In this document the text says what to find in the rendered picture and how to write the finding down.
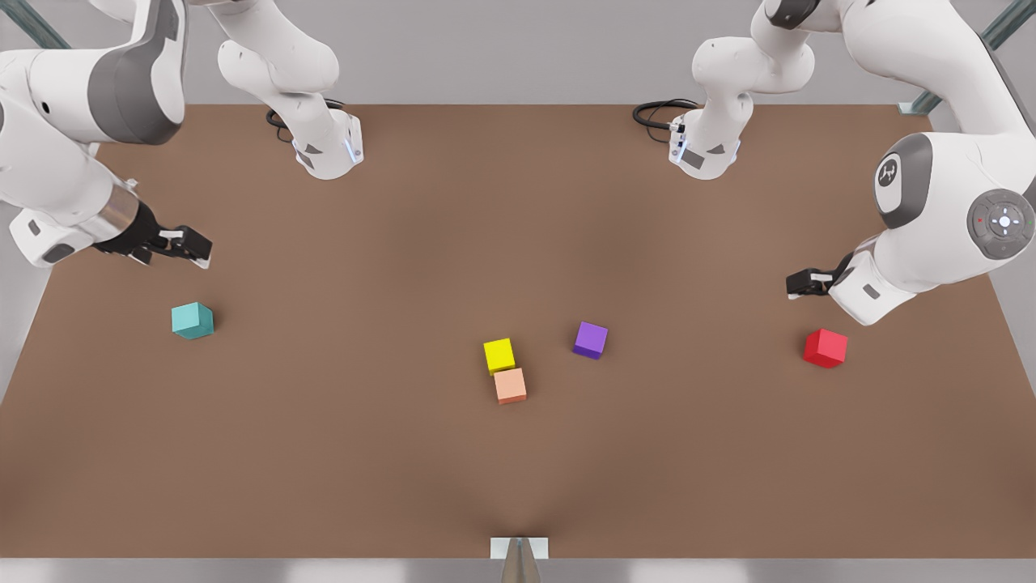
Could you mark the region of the red wooden cube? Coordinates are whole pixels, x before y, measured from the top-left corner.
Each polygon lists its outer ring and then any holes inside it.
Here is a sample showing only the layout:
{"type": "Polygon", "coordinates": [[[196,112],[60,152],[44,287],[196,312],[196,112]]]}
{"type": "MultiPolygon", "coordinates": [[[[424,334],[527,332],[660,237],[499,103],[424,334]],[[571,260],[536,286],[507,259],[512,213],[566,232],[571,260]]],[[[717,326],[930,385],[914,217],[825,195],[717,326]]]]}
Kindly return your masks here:
{"type": "Polygon", "coordinates": [[[847,336],[831,330],[818,329],[807,336],[803,351],[803,361],[819,368],[836,368],[847,357],[847,336]]]}

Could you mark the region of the peach wooden cube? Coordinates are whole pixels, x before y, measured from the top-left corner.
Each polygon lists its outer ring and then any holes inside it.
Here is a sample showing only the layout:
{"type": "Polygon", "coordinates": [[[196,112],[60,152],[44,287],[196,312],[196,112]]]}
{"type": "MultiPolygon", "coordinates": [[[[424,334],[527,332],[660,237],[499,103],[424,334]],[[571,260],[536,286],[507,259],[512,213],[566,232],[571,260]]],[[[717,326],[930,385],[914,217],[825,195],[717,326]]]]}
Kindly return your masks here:
{"type": "Polygon", "coordinates": [[[495,390],[498,403],[512,403],[525,401],[528,398],[523,370],[521,368],[511,368],[499,370],[493,376],[495,379],[495,390]]]}

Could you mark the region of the yellow wooden cube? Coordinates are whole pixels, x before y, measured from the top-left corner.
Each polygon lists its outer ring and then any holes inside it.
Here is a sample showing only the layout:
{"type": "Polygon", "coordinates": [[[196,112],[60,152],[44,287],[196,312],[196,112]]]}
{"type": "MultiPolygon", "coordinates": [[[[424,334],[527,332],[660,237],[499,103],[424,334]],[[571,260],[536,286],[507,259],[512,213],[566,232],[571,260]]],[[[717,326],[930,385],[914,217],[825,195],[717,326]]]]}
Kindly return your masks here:
{"type": "Polygon", "coordinates": [[[502,370],[510,370],[516,367],[511,339],[502,338],[482,344],[482,349],[486,357],[487,369],[490,376],[494,376],[502,370]]]}

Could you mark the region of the silver frame post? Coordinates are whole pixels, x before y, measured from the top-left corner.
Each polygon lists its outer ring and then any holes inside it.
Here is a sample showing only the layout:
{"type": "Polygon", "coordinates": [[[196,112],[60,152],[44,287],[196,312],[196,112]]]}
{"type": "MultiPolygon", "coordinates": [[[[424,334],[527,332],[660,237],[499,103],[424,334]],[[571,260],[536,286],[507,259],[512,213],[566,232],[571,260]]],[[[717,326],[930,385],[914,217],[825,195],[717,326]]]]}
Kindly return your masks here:
{"type": "Polygon", "coordinates": [[[984,33],[970,29],[947,2],[903,0],[895,31],[915,31],[896,49],[906,54],[890,67],[893,77],[923,88],[913,103],[901,103],[906,116],[928,115],[946,103],[965,130],[996,133],[1021,123],[1024,106],[1002,70],[995,49],[1029,19],[1036,0],[1010,0],[984,33]]]}
{"type": "Polygon", "coordinates": [[[28,0],[0,0],[0,11],[7,14],[30,40],[42,49],[70,49],[28,0]]]}
{"type": "Polygon", "coordinates": [[[537,560],[549,558],[549,540],[490,538],[490,558],[503,560],[502,583],[541,583],[537,560]]]}

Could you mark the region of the purple wooden cube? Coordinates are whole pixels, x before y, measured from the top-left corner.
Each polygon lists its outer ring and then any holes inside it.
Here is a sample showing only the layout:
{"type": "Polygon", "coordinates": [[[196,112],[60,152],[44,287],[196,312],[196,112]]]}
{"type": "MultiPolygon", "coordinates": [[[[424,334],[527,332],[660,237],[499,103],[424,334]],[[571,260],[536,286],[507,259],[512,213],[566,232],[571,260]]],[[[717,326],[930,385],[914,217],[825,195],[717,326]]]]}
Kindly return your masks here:
{"type": "Polygon", "coordinates": [[[575,337],[573,353],[599,360],[603,354],[608,333],[609,330],[606,327],[582,321],[575,337]]]}

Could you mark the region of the teal wooden cube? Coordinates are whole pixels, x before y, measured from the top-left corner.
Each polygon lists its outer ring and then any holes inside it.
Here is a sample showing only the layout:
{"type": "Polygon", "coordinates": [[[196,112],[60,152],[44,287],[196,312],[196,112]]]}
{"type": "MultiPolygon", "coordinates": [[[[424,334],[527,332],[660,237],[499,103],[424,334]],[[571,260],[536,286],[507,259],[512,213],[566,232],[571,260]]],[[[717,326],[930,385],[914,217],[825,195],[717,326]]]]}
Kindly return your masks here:
{"type": "Polygon", "coordinates": [[[172,332],[186,339],[214,333],[214,314],[200,302],[171,309],[172,332]]]}

